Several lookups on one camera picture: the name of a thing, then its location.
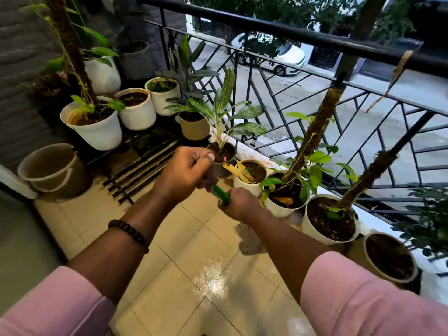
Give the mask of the person's right hand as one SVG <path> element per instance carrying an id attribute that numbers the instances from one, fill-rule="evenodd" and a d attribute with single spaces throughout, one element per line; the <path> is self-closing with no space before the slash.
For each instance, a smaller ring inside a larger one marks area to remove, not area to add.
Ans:
<path id="1" fill-rule="evenodd" d="M 250 223 L 263 210 L 259 200 L 244 188 L 231 188 L 227 193 L 237 199 L 239 222 Z"/>

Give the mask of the person's left hand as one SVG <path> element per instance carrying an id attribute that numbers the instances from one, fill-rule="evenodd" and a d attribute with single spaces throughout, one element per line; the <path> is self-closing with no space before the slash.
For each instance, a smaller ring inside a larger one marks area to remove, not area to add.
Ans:
<path id="1" fill-rule="evenodd" d="M 213 152 L 207 148 L 178 147 L 161 175 L 157 178 L 152 191 L 167 203 L 178 204 L 187 199 L 195 189 L 211 191 L 218 183 L 213 166 L 209 169 L 193 169 L 192 155 L 195 152 Z"/>

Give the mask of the green handled garden tool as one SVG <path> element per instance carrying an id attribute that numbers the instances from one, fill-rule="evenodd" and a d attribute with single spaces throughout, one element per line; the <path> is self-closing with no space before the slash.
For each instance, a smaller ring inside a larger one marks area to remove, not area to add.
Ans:
<path id="1" fill-rule="evenodd" d="M 212 187 L 211 193 L 217 197 L 224 205 L 228 205 L 230 202 L 230 196 L 225 192 L 220 186 L 214 185 Z"/>

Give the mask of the person's right forearm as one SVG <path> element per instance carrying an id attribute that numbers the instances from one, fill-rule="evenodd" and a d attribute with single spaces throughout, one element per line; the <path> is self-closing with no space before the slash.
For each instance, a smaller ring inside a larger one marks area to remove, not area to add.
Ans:
<path id="1" fill-rule="evenodd" d="M 236 220 L 253 228 L 288 290 L 301 305 L 301 289 L 311 265 L 330 249 L 278 220 L 261 206 L 239 210 Z"/>

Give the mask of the person's left forearm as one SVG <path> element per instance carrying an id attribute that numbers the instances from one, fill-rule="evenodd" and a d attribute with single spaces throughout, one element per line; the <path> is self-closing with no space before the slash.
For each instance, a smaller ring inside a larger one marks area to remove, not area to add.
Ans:
<path id="1" fill-rule="evenodd" d="M 149 191 L 118 223 L 113 223 L 68 267 L 82 275 L 114 305 L 118 305 L 162 221 L 178 204 Z"/>

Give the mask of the small dark plant pot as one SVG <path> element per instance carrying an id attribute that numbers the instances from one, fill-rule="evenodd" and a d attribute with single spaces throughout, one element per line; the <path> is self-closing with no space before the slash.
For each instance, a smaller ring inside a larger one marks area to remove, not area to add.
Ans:
<path id="1" fill-rule="evenodd" d="M 214 174 L 219 178 L 227 178 L 231 175 L 231 172 L 224 168 L 224 165 L 236 166 L 237 150 L 232 143 L 226 142 L 224 146 L 219 149 L 216 141 L 210 143 L 207 146 L 208 149 L 213 151 L 215 155 L 215 162 L 213 166 Z"/>

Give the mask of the white pot with yellow leaf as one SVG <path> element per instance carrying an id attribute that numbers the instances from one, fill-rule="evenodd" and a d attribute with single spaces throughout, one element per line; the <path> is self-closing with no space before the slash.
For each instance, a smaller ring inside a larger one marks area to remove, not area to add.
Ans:
<path id="1" fill-rule="evenodd" d="M 233 178 L 233 187 L 234 188 L 244 188 L 250 191 L 255 197 L 260 197 L 263 188 L 261 183 L 266 179 L 267 171 L 265 166 L 258 160 L 255 159 L 246 159 L 242 161 L 242 164 L 249 170 L 251 175 L 254 177 L 256 184 L 246 184 L 242 182 L 240 179 L 234 176 Z"/>

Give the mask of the beige plant pot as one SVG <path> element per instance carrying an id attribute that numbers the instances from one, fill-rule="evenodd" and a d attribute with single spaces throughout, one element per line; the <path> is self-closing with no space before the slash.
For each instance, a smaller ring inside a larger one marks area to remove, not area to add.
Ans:
<path id="1" fill-rule="evenodd" d="M 197 112 L 178 114 L 182 134 L 190 141 L 204 140 L 210 135 L 210 127 L 203 115 Z"/>

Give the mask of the yellow wilted leaf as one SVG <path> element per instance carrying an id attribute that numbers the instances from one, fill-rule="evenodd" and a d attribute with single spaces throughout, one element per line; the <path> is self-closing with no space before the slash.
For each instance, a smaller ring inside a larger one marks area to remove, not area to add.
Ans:
<path id="1" fill-rule="evenodd" d="M 256 184 L 254 177 L 251 175 L 249 170 L 242 164 L 242 162 L 235 160 L 236 164 L 233 165 L 229 162 L 223 163 L 223 168 L 229 171 L 232 175 L 240 179 L 246 184 Z"/>

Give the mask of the variegated leafy plant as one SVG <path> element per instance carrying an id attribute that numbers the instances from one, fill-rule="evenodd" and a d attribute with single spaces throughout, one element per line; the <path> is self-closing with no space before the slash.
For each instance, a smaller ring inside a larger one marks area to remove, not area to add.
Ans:
<path id="1" fill-rule="evenodd" d="M 216 155 L 224 158 L 225 145 L 230 137 L 258 136 L 267 133 L 268 129 L 250 119 L 264 113 L 260 105 L 254 105 L 250 101 L 237 102 L 230 105 L 230 100 L 236 85 L 236 74 L 233 68 L 228 68 L 225 72 L 223 85 L 217 90 L 210 107 L 203 98 L 189 96 L 187 101 L 180 101 L 175 98 L 168 99 L 173 105 L 166 106 L 165 109 L 174 112 L 192 112 L 200 114 L 208 123 L 209 127 L 214 127 L 213 136 L 216 147 Z"/>

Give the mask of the white pot with climbing plant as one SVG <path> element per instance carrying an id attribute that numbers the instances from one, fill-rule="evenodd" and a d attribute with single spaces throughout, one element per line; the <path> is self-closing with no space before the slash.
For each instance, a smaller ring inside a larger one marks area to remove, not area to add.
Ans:
<path id="1" fill-rule="evenodd" d="M 261 202 L 277 218 L 303 209 L 311 198 L 311 190 L 304 186 L 307 180 L 300 176 L 286 180 L 286 173 L 286 170 L 273 171 L 260 183 Z"/>

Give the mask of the black metal plant rack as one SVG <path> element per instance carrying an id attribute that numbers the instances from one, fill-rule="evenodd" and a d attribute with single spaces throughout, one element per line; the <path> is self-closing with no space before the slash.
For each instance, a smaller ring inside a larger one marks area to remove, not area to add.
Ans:
<path id="1" fill-rule="evenodd" d="M 119 205 L 136 202 L 137 194 L 149 186 L 185 139 L 176 118 L 158 118 L 142 131 L 121 126 L 121 143 L 108 151 L 98 151 L 82 142 L 74 150 L 90 171 L 104 177 L 101 185 Z"/>

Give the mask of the white pot with dark plant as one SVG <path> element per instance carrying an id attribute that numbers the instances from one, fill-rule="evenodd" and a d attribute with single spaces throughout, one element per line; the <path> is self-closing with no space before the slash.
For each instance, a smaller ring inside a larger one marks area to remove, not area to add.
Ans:
<path id="1" fill-rule="evenodd" d="M 173 116 L 176 113 L 166 107 L 176 105 L 171 98 L 181 98 L 180 86 L 175 79 L 154 77 L 146 81 L 145 89 L 149 92 L 154 110 L 159 116 Z"/>

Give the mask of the white pot with bare soil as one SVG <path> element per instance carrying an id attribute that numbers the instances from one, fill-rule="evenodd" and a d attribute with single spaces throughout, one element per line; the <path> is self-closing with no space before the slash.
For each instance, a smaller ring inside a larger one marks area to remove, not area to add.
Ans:
<path id="1" fill-rule="evenodd" d="M 118 111 L 122 124 L 127 129 L 141 131 L 151 127 L 156 121 L 156 112 L 149 91 L 142 88 L 128 88 L 114 95 L 115 100 L 125 104 Z"/>

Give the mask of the wide white pot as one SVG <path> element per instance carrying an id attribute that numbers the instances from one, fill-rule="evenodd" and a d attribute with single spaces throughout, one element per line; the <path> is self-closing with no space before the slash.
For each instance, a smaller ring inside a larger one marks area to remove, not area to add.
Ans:
<path id="1" fill-rule="evenodd" d="M 357 213 L 352 209 L 339 210 L 339 197 L 318 194 L 305 206 L 301 231 L 325 245 L 354 241 L 360 233 Z"/>

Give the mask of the dark green leafy plant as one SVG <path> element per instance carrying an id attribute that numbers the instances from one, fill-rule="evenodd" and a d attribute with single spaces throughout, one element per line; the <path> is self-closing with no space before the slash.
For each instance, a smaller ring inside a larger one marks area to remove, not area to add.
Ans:
<path id="1" fill-rule="evenodd" d="M 200 90 L 196 83 L 206 77 L 218 77 L 219 73 L 213 71 L 211 67 L 205 66 L 195 69 L 193 63 L 197 61 L 206 46 L 206 41 L 201 40 L 192 51 L 189 46 L 190 36 L 183 35 L 180 43 L 176 37 L 168 32 L 167 55 L 169 69 L 165 71 L 155 71 L 157 77 L 175 80 L 187 98 L 202 99 L 208 91 Z"/>

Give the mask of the green climbing plant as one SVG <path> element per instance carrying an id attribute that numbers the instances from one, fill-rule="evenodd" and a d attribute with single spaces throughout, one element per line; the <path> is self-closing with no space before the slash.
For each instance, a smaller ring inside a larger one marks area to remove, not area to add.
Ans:
<path id="1" fill-rule="evenodd" d="M 302 114 L 300 112 L 290 112 L 287 113 L 287 116 L 303 119 L 307 121 L 309 125 L 315 119 L 315 115 L 306 116 L 305 114 Z M 335 121 L 333 116 L 330 118 L 330 122 L 331 121 L 332 122 Z M 304 137 L 298 136 L 295 138 L 294 141 L 302 143 L 303 139 Z M 296 176 L 297 177 L 300 176 L 307 180 L 304 186 L 306 186 L 308 189 L 311 190 L 311 194 L 317 193 L 317 189 L 322 183 L 322 173 L 323 172 L 331 173 L 331 170 L 326 169 L 323 165 L 331 161 L 332 158 L 330 156 L 330 153 L 335 154 L 336 152 L 338 152 L 338 150 L 339 148 L 336 145 L 328 145 L 320 142 L 317 150 L 314 153 L 312 153 L 309 157 L 305 158 L 305 166 L 297 173 Z M 289 170 L 293 160 L 289 164 L 287 171 Z"/>
<path id="2" fill-rule="evenodd" d="M 103 34 L 89 28 L 86 21 L 84 21 L 81 13 L 81 8 L 78 0 L 65 0 L 66 10 L 70 17 L 70 21 L 76 31 L 77 44 L 80 48 L 83 61 L 86 60 L 102 60 L 103 63 L 109 63 L 107 59 L 103 59 L 104 56 L 113 57 L 117 56 L 116 51 L 109 43 L 109 39 Z M 76 75 L 66 59 L 63 51 L 63 47 L 59 40 L 58 34 L 52 25 L 50 17 L 50 11 L 48 6 L 40 0 L 35 2 L 27 0 L 27 4 L 23 5 L 20 10 L 30 16 L 41 19 L 49 27 L 51 33 L 54 34 L 57 39 L 57 43 L 60 46 L 60 56 L 48 60 L 42 70 L 40 71 L 40 79 L 43 77 L 58 77 L 59 79 L 67 79 L 65 83 L 68 87 L 73 85 L 70 78 L 74 79 L 77 83 L 75 92 L 71 94 L 81 97 L 81 89 L 78 84 Z"/>

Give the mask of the large white pot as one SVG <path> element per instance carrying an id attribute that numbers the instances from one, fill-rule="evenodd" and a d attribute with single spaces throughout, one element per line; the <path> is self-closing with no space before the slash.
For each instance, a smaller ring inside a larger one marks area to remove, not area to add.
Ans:
<path id="1" fill-rule="evenodd" d="M 65 106 L 59 115 L 61 121 L 98 151 L 119 146 L 123 134 L 118 112 L 125 108 L 123 101 L 99 96 L 99 104 L 94 106 L 77 95 L 71 98 L 73 102 Z"/>

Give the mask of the grey textured pot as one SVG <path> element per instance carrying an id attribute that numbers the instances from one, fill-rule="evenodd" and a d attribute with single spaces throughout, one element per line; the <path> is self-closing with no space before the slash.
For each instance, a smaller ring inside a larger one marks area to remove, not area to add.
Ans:
<path id="1" fill-rule="evenodd" d="M 118 46 L 119 60 L 126 78 L 130 81 L 147 81 L 154 74 L 150 62 L 149 44 L 131 41 Z"/>

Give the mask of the white car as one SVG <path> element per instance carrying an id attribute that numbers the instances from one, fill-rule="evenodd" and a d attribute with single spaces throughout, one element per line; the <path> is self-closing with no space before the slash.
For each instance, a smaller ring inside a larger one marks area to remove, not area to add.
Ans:
<path id="1" fill-rule="evenodd" d="M 239 49 L 239 64 L 251 64 L 279 77 L 296 75 L 305 64 L 305 52 L 299 46 L 267 33 L 241 33 L 232 39 L 232 46 Z"/>

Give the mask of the tall white pot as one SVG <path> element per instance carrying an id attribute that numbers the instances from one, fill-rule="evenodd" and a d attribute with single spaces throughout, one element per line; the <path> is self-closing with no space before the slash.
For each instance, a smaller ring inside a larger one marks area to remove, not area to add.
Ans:
<path id="1" fill-rule="evenodd" d="M 101 59 L 84 61 L 85 70 L 95 95 L 113 97 L 121 88 L 120 74 L 113 57 L 104 56 L 103 59 L 109 63 L 103 63 Z"/>

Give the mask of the short moss pole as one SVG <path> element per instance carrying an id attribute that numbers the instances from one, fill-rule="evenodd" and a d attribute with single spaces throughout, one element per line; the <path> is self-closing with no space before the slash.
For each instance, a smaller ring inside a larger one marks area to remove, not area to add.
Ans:
<path id="1" fill-rule="evenodd" d="M 344 194 L 335 207 L 348 212 L 352 204 L 374 181 L 380 178 L 385 171 L 397 160 L 399 152 L 409 143 L 412 138 L 427 124 L 435 115 L 434 112 L 426 111 L 418 121 L 407 130 L 406 134 L 389 150 L 381 150 L 374 161 L 368 166 L 353 186 Z"/>

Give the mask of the beige plastic bucket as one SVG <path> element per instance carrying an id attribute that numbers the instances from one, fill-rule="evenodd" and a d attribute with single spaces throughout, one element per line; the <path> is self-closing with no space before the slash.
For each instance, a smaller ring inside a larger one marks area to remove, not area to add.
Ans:
<path id="1" fill-rule="evenodd" d="M 53 201 L 83 195 L 93 184 L 92 175 L 68 143 L 44 146 L 22 160 L 18 176 Z"/>

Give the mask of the beige pot with dark soil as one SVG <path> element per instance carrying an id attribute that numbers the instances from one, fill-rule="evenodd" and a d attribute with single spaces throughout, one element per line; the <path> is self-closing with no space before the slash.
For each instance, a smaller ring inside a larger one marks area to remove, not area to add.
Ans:
<path id="1" fill-rule="evenodd" d="M 398 238 L 374 231 L 364 237 L 362 248 L 367 268 L 378 277 L 396 286 L 403 286 L 417 278 L 416 260 Z"/>

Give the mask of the black metal balcony railing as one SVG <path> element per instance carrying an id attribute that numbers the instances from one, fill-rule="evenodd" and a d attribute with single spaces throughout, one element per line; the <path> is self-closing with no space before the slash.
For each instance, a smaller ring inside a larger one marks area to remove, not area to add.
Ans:
<path id="1" fill-rule="evenodd" d="M 303 137 L 305 128 L 310 125 L 305 118 L 291 114 L 299 112 L 307 117 L 316 115 L 324 96 L 338 77 L 331 77 L 310 67 L 297 67 L 299 76 L 294 77 L 293 81 L 285 81 L 285 77 L 275 72 L 267 76 L 261 68 L 262 62 L 274 63 L 276 60 L 247 49 L 247 38 L 251 31 L 265 31 L 266 34 L 283 39 L 302 40 L 319 48 L 340 50 L 342 53 L 360 55 L 361 58 L 375 58 L 381 63 L 397 63 L 401 53 L 399 50 L 383 49 L 363 42 L 347 42 L 346 39 L 326 33 L 170 0 L 136 2 L 159 9 L 160 22 L 147 22 L 160 29 L 162 39 L 165 33 L 171 32 L 202 39 L 194 33 L 167 26 L 165 11 L 204 17 L 244 30 L 243 48 L 206 38 L 206 46 L 216 46 L 207 57 L 213 60 L 220 47 L 233 50 L 226 59 L 224 53 L 219 53 L 222 64 L 217 71 L 234 68 L 236 95 L 233 95 L 232 103 L 242 100 L 245 90 L 245 99 L 255 100 L 262 108 L 262 114 L 255 118 L 255 122 L 267 128 L 263 135 L 238 135 L 237 140 L 275 161 L 286 161 L 298 152 L 300 141 L 296 137 Z M 425 199 L 414 197 L 411 192 L 417 188 L 448 188 L 448 110 L 432 107 L 431 99 L 418 91 L 418 100 L 386 94 L 367 112 L 368 101 L 372 104 L 379 100 L 385 91 L 377 90 L 370 84 L 348 80 L 343 80 L 341 84 L 344 85 L 344 91 L 333 110 L 334 119 L 322 138 L 325 144 L 339 147 L 327 166 L 331 172 L 323 171 L 324 187 L 332 194 L 341 196 L 347 192 L 347 184 L 354 182 L 348 179 L 348 171 L 336 163 L 345 163 L 357 175 L 361 175 L 373 162 L 377 152 L 392 150 L 400 143 L 398 159 L 384 175 L 374 181 L 356 204 L 390 222 L 417 221 L 417 206 L 422 206 Z"/>

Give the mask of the pink right sleeve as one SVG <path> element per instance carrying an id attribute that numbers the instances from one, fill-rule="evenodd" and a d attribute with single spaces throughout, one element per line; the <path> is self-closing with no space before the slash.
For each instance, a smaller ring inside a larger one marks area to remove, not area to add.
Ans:
<path id="1" fill-rule="evenodd" d="M 300 307 L 318 336 L 448 336 L 448 306 L 397 288 L 340 255 L 320 255 Z"/>

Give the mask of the pink sleeve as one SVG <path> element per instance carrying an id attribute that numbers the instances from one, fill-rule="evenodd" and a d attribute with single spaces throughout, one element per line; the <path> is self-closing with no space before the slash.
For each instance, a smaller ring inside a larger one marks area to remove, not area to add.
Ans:
<path id="1" fill-rule="evenodd" d="M 0 336 L 103 336 L 115 312 L 85 277 L 59 266 L 0 318 Z"/>
<path id="2" fill-rule="evenodd" d="M 300 307 L 318 336 L 448 336 L 448 306 L 397 288 L 340 255 L 320 255 Z"/>

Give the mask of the tall brown moss pole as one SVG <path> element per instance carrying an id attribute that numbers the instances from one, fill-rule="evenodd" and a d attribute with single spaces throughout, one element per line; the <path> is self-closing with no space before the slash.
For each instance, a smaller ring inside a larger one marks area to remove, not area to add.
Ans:
<path id="1" fill-rule="evenodd" d="M 42 0 L 49 8 L 52 25 L 55 28 L 64 55 L 70 63 L 81 89 L 81 98 L 87 104 L 97 105 L 98 99 L 93 92 L 91 80 L 85 70 L 85 64 L 77 44 L 76 31 L 66 10 L 65 0 Z"/>

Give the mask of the pink left sleeve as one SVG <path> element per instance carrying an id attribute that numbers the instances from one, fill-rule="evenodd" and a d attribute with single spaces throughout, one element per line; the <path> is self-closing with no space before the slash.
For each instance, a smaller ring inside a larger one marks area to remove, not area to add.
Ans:
<path id="1" fill-rule="evenodd" d="M 85 277 L 59 266 L 0 318 L 0 336 L 103 336 L 115 312 Z"/>

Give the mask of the dark green bush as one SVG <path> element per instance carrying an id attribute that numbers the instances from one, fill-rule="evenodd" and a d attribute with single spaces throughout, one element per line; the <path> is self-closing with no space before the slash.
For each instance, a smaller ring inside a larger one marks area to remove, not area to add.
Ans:
<path id="1" fill-rule="evenodd" d="M 430 261 L 446 259 L 448 267 L 448 188 L 412 188 L 408 196 L 421 199 L 406 206 L 417 221 L 400 221 L 392 226 L 400 238 L 420 249 Z"/>

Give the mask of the dried brown hanging leaf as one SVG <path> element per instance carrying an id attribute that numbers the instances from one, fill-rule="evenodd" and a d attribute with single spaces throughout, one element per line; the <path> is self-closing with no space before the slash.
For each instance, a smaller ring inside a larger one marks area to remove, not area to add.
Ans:
<path id="1" fill-rule="evenodd" d="M 396 84 L 396 82 L 398 81 L 398 79 L 400 78 L 400 76 L 403 74 L 405 67 L 406 67 L 406 63 L 409 61 L 409 59 L 411 58 L 411 56 L 413 55 L 414 50 L 407 50 L 404 52 L 404 54 L 402 55 L 399 63 L 397 64 L 397 66 L 395 67 L 393 73 L 392 73 L 392 80 L 389 83 L 388 88 L 386 89 L 386 91 L 384 92 L 383 95 L 381 95 L 378 99 L 376 99 L 365 111 L 365 113 L 368 113 L 372 108 L 374 108 L 379 102 L 382 101 L 382 99 L 386 98 L 389 95 L 390 90 L 392 89 L 392 87 Z"/>

